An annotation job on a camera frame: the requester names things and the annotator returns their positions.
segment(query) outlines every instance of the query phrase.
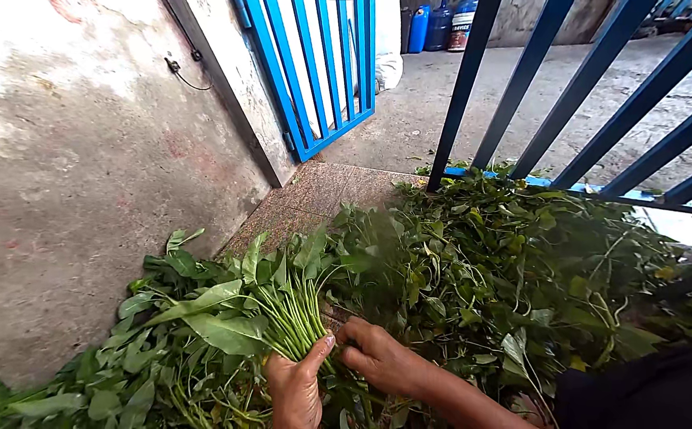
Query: paint bucket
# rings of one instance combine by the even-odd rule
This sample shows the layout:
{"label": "paint bucket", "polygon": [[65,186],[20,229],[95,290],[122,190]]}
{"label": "paint bucket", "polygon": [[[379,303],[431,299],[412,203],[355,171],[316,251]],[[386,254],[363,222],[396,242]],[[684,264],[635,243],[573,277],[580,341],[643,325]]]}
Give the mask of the paint bucket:
{"label": "paint bucket", "polygon": [[478,0],[462,2],[457,7],[457,12],[452,18],[452,33],[449,35],[449,51],[460,52],[468,45],[470,27],[473,24],[475,9],[478,8]]}

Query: tiled floor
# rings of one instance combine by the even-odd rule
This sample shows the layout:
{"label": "tiled floor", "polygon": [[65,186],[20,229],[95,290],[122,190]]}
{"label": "tiled floor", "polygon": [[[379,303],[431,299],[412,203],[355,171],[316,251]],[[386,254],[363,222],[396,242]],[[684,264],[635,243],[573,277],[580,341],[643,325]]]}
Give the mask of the tiled floor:
{"label": "tiled floor", "polygon": [[292,233],[307,232],[331,220],[340,210],[341,201],[363,208],[384,208],[398,196],[392,182],[417,184],[424,178],[332,162],[306,162],[287,185],[268,194],[222,253],[243,253],[265,231],[270,236],[262,250],[270,252]]}

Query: blue metal gate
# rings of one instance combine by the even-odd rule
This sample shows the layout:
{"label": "blue metal gate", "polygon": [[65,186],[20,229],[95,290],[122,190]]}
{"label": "blue metal gate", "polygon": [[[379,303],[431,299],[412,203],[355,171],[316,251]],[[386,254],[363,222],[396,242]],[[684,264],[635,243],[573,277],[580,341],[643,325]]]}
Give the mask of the blue metal gate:
{"label": "blue metal gate", "polygon": [[659,0],[650,15],[653,21],[692,19],[692,0]]}
{"label": "blue metal gate", "polygon": [[[443,177],[459,178],[465,175],[465,169],[447,168],[446,163],[449,160],[459,124],[463,119],[465,105],[478,73],[478,67],[481,64],[500,1],[486,0],[478,4],[469,42],[459,67],[452,100],[449,103],[449,111],[439,140],[438,151],[436,151],[433,170],[430,174],[428,182],[428,190],[430,191],[436,191],[439,188]],[[662,3],[667,3],[664,5],[665,8],[671,4],[671,0],[668,2],[664,0]],[[472,162],[473,167],[481,170],[486,169],[507,125],[510,123],[572,4],[573,0],[548,0],[544,5],[539,20],[513,71],[511,80],[502,95],[497,111],[494,113],[489,128],[478,147]],[[581,177],[605,153],[610,151],[647,112],[655,107],[656,103],[663,99],[692,70],[692,29],[658,64],[645,82],[640,84],[584,149],[563,169],[557,179],[547,180],[528,176],[640,23],[649,18],[652,11],[655,14],[661,8],[661,5],[658,5],[658,8],[654,10],[656,5],[656,0],[622,0],[620,2],[603,34],[592,46],[591,51],[584,58],[584,62],[574,74],[557,103],[552,106],[552,110],[540,126],[539,131],[536,132],[517,161],[514,170],[509,175],[511,179],[525,179],[526,183],[530,185],[566,189],[594,198],[659,209],[692,212],[692,177],[669,189],[662,196],[633,190],[643,180],[692,146],[692,115],[608,185],[589,186],[578,183]]]}
{"label": "blue metal gate", "polygon": [[298,161],[375,111],[374,0],[235,3],[253,34],[285,139]]}

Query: wire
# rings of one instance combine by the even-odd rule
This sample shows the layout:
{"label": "wire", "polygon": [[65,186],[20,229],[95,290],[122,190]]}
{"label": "wire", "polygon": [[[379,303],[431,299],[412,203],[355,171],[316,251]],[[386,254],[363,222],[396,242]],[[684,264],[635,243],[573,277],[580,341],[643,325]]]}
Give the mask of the wire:
{"label": "wire", "polygon": [[192,86],[194,89],[197,89],[198,91],[208,91],[209,89],[213,88],[213,83],[208,86],[208,88],[198,88],[197,86],[193,85],[192,83],[187,82],[186,79],[182,77],[182,75],[179,72],[174,72],[179,76],[179,79],[181,79],[184,83],[187,83],[189,86]]}

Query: concrete floor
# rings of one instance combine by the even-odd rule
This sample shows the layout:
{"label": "concrete floor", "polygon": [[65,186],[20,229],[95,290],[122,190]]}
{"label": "concrete floor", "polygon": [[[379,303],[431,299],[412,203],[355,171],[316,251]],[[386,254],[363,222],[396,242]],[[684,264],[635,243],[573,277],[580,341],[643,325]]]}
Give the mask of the concrete floor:
{"label": "concrete floor", "polygon": [[[556,177],[680,39],[666,35],[629,42],[537,168],[553,167],[548,176]],[[498,160],[522,153],[590,48],[574,45],[550,49],[502,138],[496,152]],[[496,48],[484,54],[452,151],[453,159],[474,156],[521,51]],[[433,162],[434,155],[428,152],[438,144],[461,57],[446,52],[404,55],[399,86],[378,94],[375,114],[326,147],[323,158],[397,172],[413,172],[416,166]],[[587,180],[597,185],[608,183],[690,114],[692,72],[589,171]],[[643,182],[642,187],[669,189],[690,175],[692,147]]]}

